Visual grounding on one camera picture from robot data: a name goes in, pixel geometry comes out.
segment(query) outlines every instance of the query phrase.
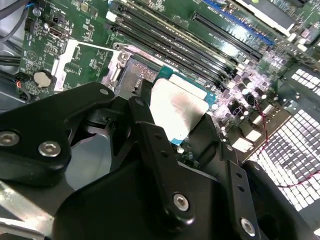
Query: red wire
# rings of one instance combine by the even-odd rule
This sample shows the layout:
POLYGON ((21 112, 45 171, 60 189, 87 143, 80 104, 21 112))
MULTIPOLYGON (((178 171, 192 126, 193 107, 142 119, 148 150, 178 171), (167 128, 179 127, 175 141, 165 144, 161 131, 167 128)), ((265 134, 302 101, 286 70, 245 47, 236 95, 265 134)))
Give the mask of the red wire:
POLYGON ((268 136, 268 129, 267 129, 267 121, 266 121, 266 116, 265 114, 261 111, 260 109, 260 106, 259 104, 256 104, 256 107, 262 117, 262 124, 263 124, 263 129, 264 129, 264 132, 265 132, 265 144, 264 146, 262 147, 262 149, 260 150, 259 154, 258 154, 258 160, 259 160, 259 156, 262 154, 262 152, 264 150, 266 150, 267 146, 268 146, 268 143, 269 143, 269 136, 268 136))
POLYGON ((19 88, 19 89, 21 88, 21 81, 17 81, 16 82, 16 87, 19 88))
POLYGON ((282 188, 282 189, 289 189, 289 188, 292 188, 292 187, 296 187, 296 186, 299 186, 299 185, 302 185, 304 184, 306 181, 309 181, 310 179, 312 179, 315 175, 317 174, 320 174, 320 170, 316 171, 315 173, 311 174, 310 176, 308 176, 306 179, 302 180, 302 181, 299 181, 297 184, 294 184, 294 185, 287 185, 287 186, 277 186, 278 188, 282 188))

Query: motherboard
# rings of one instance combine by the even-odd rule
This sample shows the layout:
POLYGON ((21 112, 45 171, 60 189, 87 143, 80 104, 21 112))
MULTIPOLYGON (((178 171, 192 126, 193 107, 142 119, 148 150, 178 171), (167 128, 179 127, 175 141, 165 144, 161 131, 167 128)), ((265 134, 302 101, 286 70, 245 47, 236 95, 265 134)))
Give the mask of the motherboard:
MULTIPOLYGON (((318 0, 37 0, 28 11, 19 71, 33 101, 89 82, 128 96, 147 80, 157 97, 174 84, 243 153, 281 108, 279 80, 320 83, 318 0)), ((196 124, 171 142, 187 149, 196 124)))

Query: silver screw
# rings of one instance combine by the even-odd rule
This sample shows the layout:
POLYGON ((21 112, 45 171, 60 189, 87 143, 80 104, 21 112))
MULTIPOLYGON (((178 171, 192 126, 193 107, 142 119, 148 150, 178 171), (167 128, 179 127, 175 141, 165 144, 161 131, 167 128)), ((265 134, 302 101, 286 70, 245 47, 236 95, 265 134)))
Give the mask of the silver screw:
POLYGON ((175 194, 173 196, 173 203, 180 211, 186 212, 189 209, 187 198, 181 194, 175 194))
POLYGON ((139 104, 140 106, 145 105, 140 99, 136 98, 135 99, 136 103, 139 104))
POLYGON ((100 93, 104 94, 104 95, 108 95, 109 92, 103 88, 100 89, 100 93))
POLYGON ((37 7, 32 9, 32 13, 33 13, 33 15, 35 15, 38 18, 41 17, 41 14, 42 14, 41 10, 39 8, 37 8, 37 7))
POLYGON ((232 146, 230 146, 229 144, 226 145, 226 148, 229 150, 229 151, 233 151, 234 149, 232 148, 232 146))
POLYGON ((259 167, 257 164, 254 164, 253 167, 254 167, 256 170, 260 171, 260 167, 259 167))
POLYGON ((19 135, 12 131, 0 132, 0 146, 11 147, 16 145, 19 141, 20 141, 19 135))
POLYGON ((120 57, 121 57, 121 59, 122 59, 123 61, 127 61, 128 58, 129 58, 128 54, 126 54, 126 53, 121 53, 120 57))
POLYGON ((48 30, 50 28, 48 23, 43 24, 43 27, 44 27, 45 30, 48 30))
POLYGON ((243 230, 249 236, 254 237, 256 235, 255 227, 252 225, 252 223, 249 220, 247 220, 245 218, 241 218, 240 223, 241 223, 243 230))
POLYGON ((39 153, 44 157, 55 158, 61 153, 59 143, 55 141, 45 141, 38 147, 39 153))

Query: perforated metal panel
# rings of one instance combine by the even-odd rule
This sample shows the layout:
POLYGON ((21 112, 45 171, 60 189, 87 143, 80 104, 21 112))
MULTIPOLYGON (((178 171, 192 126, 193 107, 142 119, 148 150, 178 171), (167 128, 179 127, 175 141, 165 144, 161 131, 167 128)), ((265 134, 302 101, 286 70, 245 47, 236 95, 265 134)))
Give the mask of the perforated metal panel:
POLYGON ((284 75, 287 79, 293 79, 320 96, 320 75, 306 66, 294 64, 291 70, 284 75))
POLYGON ((320 124, 300 110, 272 137, 265 150, 250 160, 258 162, 294 207, 301 209, 320 199, 320 124))

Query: blue pcie slot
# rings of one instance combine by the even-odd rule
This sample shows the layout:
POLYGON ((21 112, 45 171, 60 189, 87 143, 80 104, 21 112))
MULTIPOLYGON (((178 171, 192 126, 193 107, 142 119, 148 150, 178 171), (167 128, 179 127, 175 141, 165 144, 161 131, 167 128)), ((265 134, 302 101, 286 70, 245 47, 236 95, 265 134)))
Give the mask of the blue pcie slot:
POLYGON ((242 26, 243 28, 245 28, 246 30, 248 30, 252 35, 256 36, 257 38, 259 38, 261 41, 263 41, 265 44, 269 45, 269 46, 273 46, 275 45, 275 43, 273 41, 271 41, 270 39, 268 39, 267 37, 263 36, 260 33, 257 33, 256 30, 254 30, 252 27, 248 26, 247 24, 243 23, 242 21, 240 21, 238 18, 236 18, 234 15, 232 15, 231 13, 225 12, 221 9, 221 7, 212 2, 211 0, 202 0, 203 2, 205 2, 206 4, 208 4, 209 6, 211 6, 214 10, 216 10, 217 12, 219 12, 220 14, 222 14, 223 16, 225 16, 226 18, 234 21, 236 24, 242 26))

